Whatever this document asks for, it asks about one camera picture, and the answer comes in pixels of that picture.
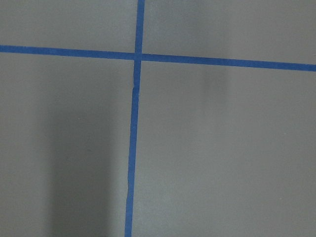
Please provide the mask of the horizontal blue tape strip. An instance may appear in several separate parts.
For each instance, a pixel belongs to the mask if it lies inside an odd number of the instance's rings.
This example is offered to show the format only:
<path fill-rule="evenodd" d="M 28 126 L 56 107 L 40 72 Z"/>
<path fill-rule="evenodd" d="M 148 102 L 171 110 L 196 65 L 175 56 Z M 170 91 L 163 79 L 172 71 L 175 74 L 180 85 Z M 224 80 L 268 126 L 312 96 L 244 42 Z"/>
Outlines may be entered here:
<path fill-rule="evenodd" d="M 0 51 L 1 53 L 20 53 L 20 54 L 53 55 L 53 56 L 67 56 L 67 57 L 87 57 L 87 58 L 100 58 L 100 59 L 120 59 L 120 60 L 139 59 L 142 61 L 149 61 L 149 62 L 263 68 L 263 69 L 292 70 L 292 71 L 305 71 L 305 72 L 316 71 L 315 64 L 159 55 L 159 54 L 136 55 L 135 53 L 128 53 L 128 52 L 99 51 L 99 50 L 1 45 Z"/>

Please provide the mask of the vertical blue tape strip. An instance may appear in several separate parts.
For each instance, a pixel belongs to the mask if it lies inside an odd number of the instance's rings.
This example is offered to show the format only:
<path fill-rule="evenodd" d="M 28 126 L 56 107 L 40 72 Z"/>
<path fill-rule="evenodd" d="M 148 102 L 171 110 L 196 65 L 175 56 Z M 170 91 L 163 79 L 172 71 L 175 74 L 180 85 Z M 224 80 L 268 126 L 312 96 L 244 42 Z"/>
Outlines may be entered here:
<path fill-rule="evenodd" d="M 135 49 L 133 65 L 133 90 L 131 98 L 131 117 L 130 117 L 130 137 L 129 137 L 129 156 L 127 173 L 127 196 L 125 206 L 125 225 L 124 236 L 132 236 L 133 222 L 133 202 L 134 202 L 134 182 L 136 167 L 136 148 L 138 131 L 138 112 L 139 112 L 139 92 L 141 81 L 142 47 L 143 47 L 143 27 L 144 27 L 145 1 L 137 2 Z"/>

